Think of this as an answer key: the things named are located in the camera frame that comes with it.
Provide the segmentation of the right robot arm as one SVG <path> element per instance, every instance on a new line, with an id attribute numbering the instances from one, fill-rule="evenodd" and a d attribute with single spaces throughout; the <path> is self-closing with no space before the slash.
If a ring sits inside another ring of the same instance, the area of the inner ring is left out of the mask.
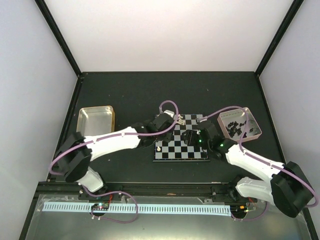
<path id="1" fill-rule="evenodd" d="M 311 207 L 310 201 L 319 203 L 300 166 L 292 161 L 284 164 L 262 157 L 247 150 L 237 141 L 218 134 L 209 120 L 197 124 L 181 135 L 187 146 L 199 147 L 218 160 L 246 170 L 256 179 L 243 177 L 228 187 L 228 198 L 234 202 L 242 198 L 255 198 L 270 203 L 288 217 L 295 218 L 303 208 Z"/>

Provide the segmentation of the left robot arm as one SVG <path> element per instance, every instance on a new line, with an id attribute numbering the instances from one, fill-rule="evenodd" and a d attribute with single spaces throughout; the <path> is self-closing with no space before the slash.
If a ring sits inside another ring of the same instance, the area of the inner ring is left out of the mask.
<path id="1" fill-rule="evenodd" d="M 58 172 L 51 170 L 50 173 L 63 176 L 67 183 L 80 184 L 95 199 L 101 200 L 107 195 L 108 188 L 90 163 L 107 154 L 170 141 L 177 119 L 176 114 L 164 111 L 153 120 L 138 122 L 116 132 L 96 136 L 76 132 L 69 136 L 54 157 Z"/>

